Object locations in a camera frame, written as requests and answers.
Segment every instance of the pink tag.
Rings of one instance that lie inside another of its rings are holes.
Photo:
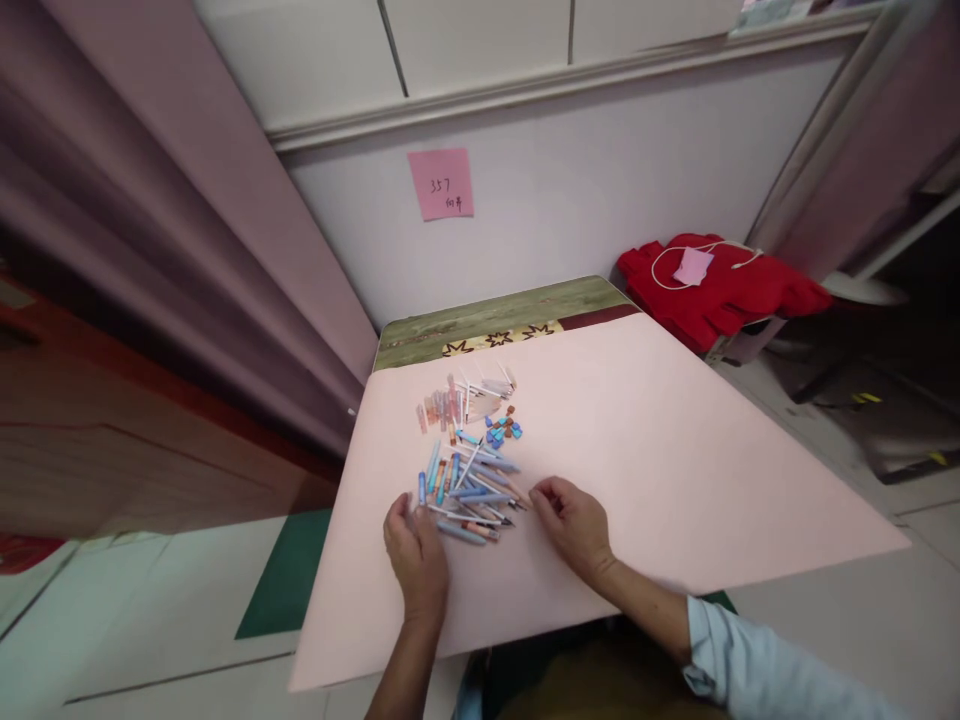
[[[466,148],[407,153],[424,222],[473,217],[473,188]]]
[[[684,285],[699,285],[707,276],[707,268],[713,262],[713,255],[693,248],[683,249],[683,258],[680,267],[673,274],[673,279]]]

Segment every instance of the pink label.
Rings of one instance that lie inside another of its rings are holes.
[[[473,188],[466,148],[407,153],[423,220],[473,217]]]

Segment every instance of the light blue sleeve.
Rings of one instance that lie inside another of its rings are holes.
[[[723,706],[736,720],[906,717],[770,628],[693,597],[687,599],[687,612],[693,661],[684,678],[695,694]]]

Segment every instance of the pile of pens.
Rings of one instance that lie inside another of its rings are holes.
[[[422,405],[417,405],[417,421],[420,423],[420,432],[424,435],[430,425],[440,424],[440,432],[448,433],[450,444],[456,444],[456,432],[467,425],[483,420],[496,414],[502,401],[509,398],[517,389],[517,381],[510,368],[505,368],[499,362],[497,367],[503,373],[503,380],[484,377],[480,365],[480,382],[471,383],[470,378],[460,368],[463,382],[454,380],[453,375],[447,375],[447,387],[436,390],[432,395],[423,399]]]
[[[448,388],[417,408],[421,429],[439,422],[441,431],[450,437],[449,447],[437,440],[427,469],[420,473],[420,505],[442,516],[437,522],[441,532],[474,545],[497,542],[503,529],[514,527],[506,513],[532,507],[526,493],[509,478],[520,468],[500,452],[506,438],[522,434],[511,417],[515,408],[511,405],[506,416],[496,422],[489,417],[516,389],[509,368],[500,366],[500,370],[505,382],[488,380],[481,372],[479,385],[473,385],[465,374],[466,384],[460,385],[448,375]],[[464,431],[471,420],[485,420],[484,437],[478,439]]]

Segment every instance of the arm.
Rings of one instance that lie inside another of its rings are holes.
[[[690,662],[685,595],[631,570],[613,555],[607,513],[593,495],[552,477],[530,493],[550,540],[570,568],[652,637],[677,664]]]
[[[407,514],[409,496],[398,497],[383,522],[390,563],[403,592],[403,626],[390,662],[367,710],[367,720],[419,720],[437,641],[447,611],[447,558],[437,526],[424,508]]]
[[[726,610],[657,585],[616,559],[607,514],[563,478],[530,493],[557,551],[683,667],[694,693],[734,718],[902,718],[882,697]]]

